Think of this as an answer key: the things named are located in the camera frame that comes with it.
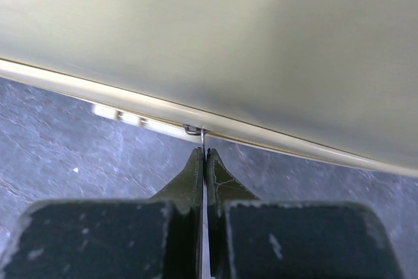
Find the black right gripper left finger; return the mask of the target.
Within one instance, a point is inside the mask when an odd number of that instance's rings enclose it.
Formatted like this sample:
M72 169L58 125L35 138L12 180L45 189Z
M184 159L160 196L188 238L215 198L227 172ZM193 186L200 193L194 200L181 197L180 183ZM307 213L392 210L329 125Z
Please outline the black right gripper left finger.
M39 201L19 218L2 278L200 278L204 155L148 199Z

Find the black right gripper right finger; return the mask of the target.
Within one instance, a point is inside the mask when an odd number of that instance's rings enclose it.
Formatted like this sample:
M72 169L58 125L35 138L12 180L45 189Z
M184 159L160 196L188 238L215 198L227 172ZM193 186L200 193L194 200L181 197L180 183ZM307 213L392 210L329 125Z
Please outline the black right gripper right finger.
M386 230L353 202L263 201L206 160L210 273L214 278L402 278Z

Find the yellow suitcase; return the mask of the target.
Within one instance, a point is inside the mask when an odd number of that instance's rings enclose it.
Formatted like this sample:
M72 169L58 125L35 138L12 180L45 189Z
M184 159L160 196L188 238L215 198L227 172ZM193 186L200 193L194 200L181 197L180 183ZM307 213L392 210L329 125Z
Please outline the yellow suitcase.
M1 76L417 175L417 0L1 0Z

